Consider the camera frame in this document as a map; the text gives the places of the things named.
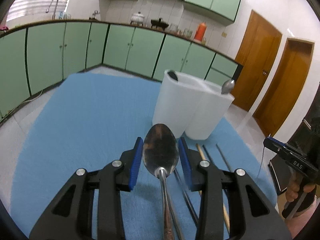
black pot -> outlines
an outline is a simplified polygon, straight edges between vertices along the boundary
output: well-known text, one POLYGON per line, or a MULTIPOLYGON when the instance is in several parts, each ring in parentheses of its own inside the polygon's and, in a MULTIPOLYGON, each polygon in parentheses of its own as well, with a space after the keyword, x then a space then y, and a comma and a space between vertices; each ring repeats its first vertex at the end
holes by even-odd
POLYGON ((162 30, 165 30, 169 26, 169 24, 162 21, 162 18, 159 18, 159 20, 151 20, 151 27, 156 26, 162 28, 162 30))

spoon handle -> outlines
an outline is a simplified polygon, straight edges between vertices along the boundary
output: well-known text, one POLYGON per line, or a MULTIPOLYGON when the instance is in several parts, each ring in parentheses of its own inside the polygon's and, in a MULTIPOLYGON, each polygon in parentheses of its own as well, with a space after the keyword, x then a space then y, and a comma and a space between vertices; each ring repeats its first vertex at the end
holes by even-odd
POLYGON ((170 209, 168 203, 167 185, 165 182, 165 171, 164 169, 159 170, 159 179, 162 190, 162 204, 163 204, 163 218, 164 218, 164 240, 174 240, 174 233, 172 230, 170 209))

person's hand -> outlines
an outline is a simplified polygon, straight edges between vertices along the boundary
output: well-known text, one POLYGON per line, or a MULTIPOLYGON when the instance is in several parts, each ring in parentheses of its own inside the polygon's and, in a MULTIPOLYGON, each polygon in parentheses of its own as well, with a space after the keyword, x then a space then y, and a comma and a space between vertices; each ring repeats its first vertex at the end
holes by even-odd
MULTIPOLYGON (((300 186, 297 183, 296 179, 297 179, 297 174, 296 173, 292 174, 287 191, 285 192, 285 197, 289 202, 294 201, 298 197, 298 191, 300 189, 300 186)), ((305 193, 309 193, 313 191, 315 186, 316 184, 313 184, 313 183, 307 184, 303 187, 303 191, 305 193)))

pink cloth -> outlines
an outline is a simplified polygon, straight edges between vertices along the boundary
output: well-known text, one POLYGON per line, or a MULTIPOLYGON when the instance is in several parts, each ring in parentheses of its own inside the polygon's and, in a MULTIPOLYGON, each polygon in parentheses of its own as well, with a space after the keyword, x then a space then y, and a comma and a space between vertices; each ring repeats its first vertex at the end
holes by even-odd
POLYGON ((292 238, 295 238, 295 236, 303 229, 303 227, 306 225, 306 223, 309 221, 309 219, 312 217, 313 213, 315 212, 317 207, 316 204, 316 197, 313 204, 310 206, 310 208, 305 211, 303 214, 293 217, 290 220, 285 220, 285 224, 289 228, 289 231, 292 235, 292 238))

faucet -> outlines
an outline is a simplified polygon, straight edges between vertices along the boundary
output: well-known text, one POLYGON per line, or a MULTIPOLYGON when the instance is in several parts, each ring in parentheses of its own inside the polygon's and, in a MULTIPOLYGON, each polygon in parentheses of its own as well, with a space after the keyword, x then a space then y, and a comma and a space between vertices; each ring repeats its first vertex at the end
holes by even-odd
MULTIPOLYGON (((58 1, 59 0, 57 0, 57 2, 56 2, 56 6, 54 7, 54 11, 53 11, 53 15, 52 15, 52 20, 54 20, 54 18, 56 17, 56 10, 57 10, 57 6, 58 6, 58 1)), ((51 3, 50 3, 50 5, 49 5, 49 8, 45 11, 45 13, 48 13, 49 12, 49 9, 50 9, 50 6, 52 5, 52 2, 53 2, 53 0, 51 0, 51 3)))

